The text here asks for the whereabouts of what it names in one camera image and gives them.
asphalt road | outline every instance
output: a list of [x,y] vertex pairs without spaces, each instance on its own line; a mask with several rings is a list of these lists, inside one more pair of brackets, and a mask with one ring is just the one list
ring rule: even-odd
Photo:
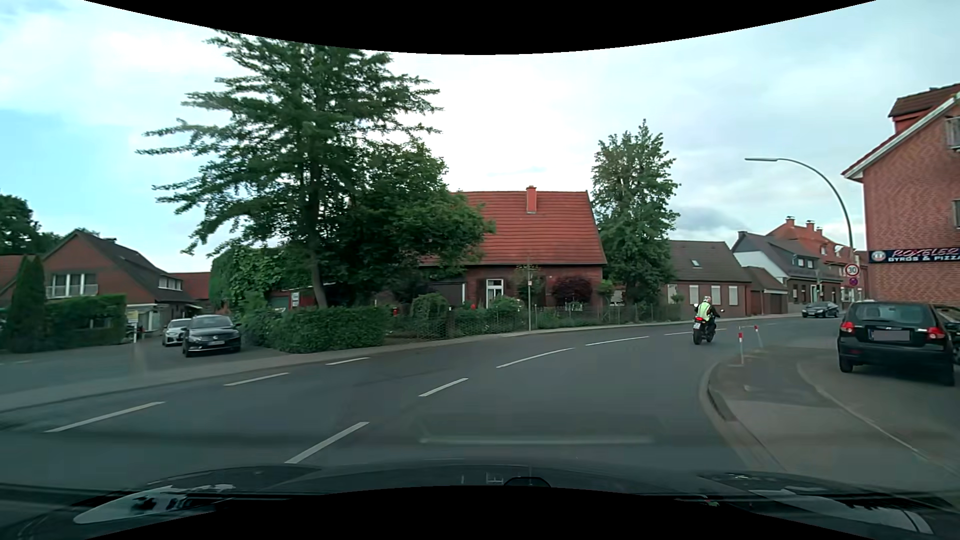
[[132,343],[128,343],[26,355],[2,354],[0,355],[0,394],[84,380],[139,375],[185,365],[283,355],[273,349],[245,346],[242,351],[235,354],[211,351],[185,358],[180,354],[180,347],[163,347],[160,345],[159,338],[149,338],[139,343],[138,351],[141,353],[139,356],[133,353],[133,347]]

wire fence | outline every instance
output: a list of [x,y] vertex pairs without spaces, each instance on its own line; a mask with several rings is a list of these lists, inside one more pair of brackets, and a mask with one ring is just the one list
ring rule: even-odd
[[407,339],[451,339],[484,333],[680,321],[680,305],[536,307],[521,311],[454,308],[434,317],[398,312],[388,336]]

brick house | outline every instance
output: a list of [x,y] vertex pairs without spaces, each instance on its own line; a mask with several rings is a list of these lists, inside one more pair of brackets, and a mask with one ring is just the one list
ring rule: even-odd
[[744,266],[743,270],[750,276],[750,303],[748,316],[777,315],[786,313],[789,292],[786,285],[777,281],[765,269],[759,266]]
[[681,317],[693,318],[693,305],[705,296],[725,317],[747,316],[751,278],[726,242],[670,240],[670,257],[677,278],[663,287],[663,294],[668,305],[676,304],[674,295],[684,297]]
[[840,297],[843,279],[824,272],[820,257],[807,251],[799,240],[740,231],[732,251],[741,265],[763,268],[786,285],[787,313],[797,313],[818,299]]
[[[135,250],[74,231],[43,256],[47,298],[126,294],[128,317],[144,332],[158,331],[171,319],[201,310],[183,290],[183,281],[155,267]],[[0,307],[10,305],[16,279],[0,284]]]
[[872,294],[960,305],[960,84],[887,116],[893,134],[842,173],[863,184]]
[[[856,287],[848,286],[847,266],[854,262],[859,264],[850,246],[839,244],[824,236],[823,228],[815,227],[812,220],[807,220],[805,226],[798,226],[794,217],[788,215],[783,223],[767,235],[783,240],[797,240],[809,253],[819,254],[819,269],[823,274],[822,278],[825,279],[823,290],[819,295],[820,300],[848,304],[866,297],[864,293],[867,286],[862,275],[857,276]],[[834,283],[836,278],[841,280],[839,289]]]
[[516,296],[515,270],[519,265],[540,267],[544,294],[538,306],[552,307],[549,294],[560,278],[580,276],[593,285],[589,303],[602,306],[597,288],[607,264],[593,208],[585,191],[466,191],[473,206],[496,224],[496,233],[484,237],[479,264],[467,266],[464,275],[431,286],[453,306],[485,307],[496,296]]

lamp post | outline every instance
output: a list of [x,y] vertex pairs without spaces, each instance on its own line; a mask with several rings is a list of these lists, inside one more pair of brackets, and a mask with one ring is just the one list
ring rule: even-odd
[[851,261],[855,261],[855,260],[856,260],[856,257],[854,256],[854,253],[853,253],[853,252],[854,252],[854,249],[853,249],[853,227],[851,227],[851,225],[850,225],[850,215],[847,213],[847,205],[845,205],[845,204],[843,203],[843,197],[840,196],[840,192],[837,191],[837,188],[833,186],[833,182],[831,182],[826,176],[824,176],[824,173],[818,171],[817,169],[811,167],[810,165],[807,165],[806,163],[804,163],[804,162],[802,162],[802,161],[792,160],[792,159],[790,159],[790,158],[744,158],[744,159],[747,160],[747,161],[790,161],[791,163],[797,163],[797,164],[800,165],[800,166],[803,166],[803,167],[806,167],[806,168],[810,169],[811,171],[817,173],[817,174],[820,176],[820,178],[824,179],[824,182],[826,182],[827,185],[830,186],[830,189],[833,190],[833,194],[837,196],[837,201],[840,202],[840,208],[843,210],[844,219],[847,220],[847,240],[850,242],[850,244],[849,244],[849,245],[850,245],[850,259],[851,259]]

sky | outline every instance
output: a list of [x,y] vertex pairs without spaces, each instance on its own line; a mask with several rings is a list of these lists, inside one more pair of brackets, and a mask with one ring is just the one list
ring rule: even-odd
[[[590,190],[599,140],[662,133],[680,184],[671,234],[723,240],[768,233],[795,216],[847,237],[830,178],[864,249],[860,184],[840,172],[893,132],[897,97],[960,82],[955,0],[875,0],[708,37],[522,56],[395,53],[393,71],[440,90],[427,142],[465,191]],[[203,40],[209,29],[79,0],[0,0],[0,193],[27,200],[43,231],[116,237],[168,272],[209,269],[180,250],[199,210],[176,215],[153,185],[194,176],[185,156],[138,156],[142,134],[239,68]]]

